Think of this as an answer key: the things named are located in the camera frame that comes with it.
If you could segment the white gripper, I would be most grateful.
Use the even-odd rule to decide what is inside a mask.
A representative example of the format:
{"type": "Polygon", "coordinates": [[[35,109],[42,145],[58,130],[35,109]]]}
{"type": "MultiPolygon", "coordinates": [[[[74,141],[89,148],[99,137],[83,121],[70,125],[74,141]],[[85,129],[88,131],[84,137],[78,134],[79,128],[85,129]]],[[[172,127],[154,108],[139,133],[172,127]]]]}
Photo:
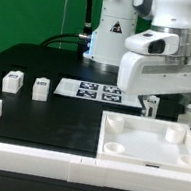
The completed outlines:
{"type": "Polygon", "coordinates": [[[130,95],[191,93],[191,59],[186,65],[167,65],[162,56],[125,53],[117,86],[130,95]]]}

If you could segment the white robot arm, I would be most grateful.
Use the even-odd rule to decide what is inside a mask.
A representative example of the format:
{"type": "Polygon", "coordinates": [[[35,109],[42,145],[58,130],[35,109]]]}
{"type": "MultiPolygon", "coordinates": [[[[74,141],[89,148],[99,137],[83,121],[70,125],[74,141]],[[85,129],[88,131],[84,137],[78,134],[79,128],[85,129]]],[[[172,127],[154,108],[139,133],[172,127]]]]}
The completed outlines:
{"type": "Polygon", "coordinates": [[[191,93],[191,0],[103,0],[83,61],[130,95],[191,93]]]}

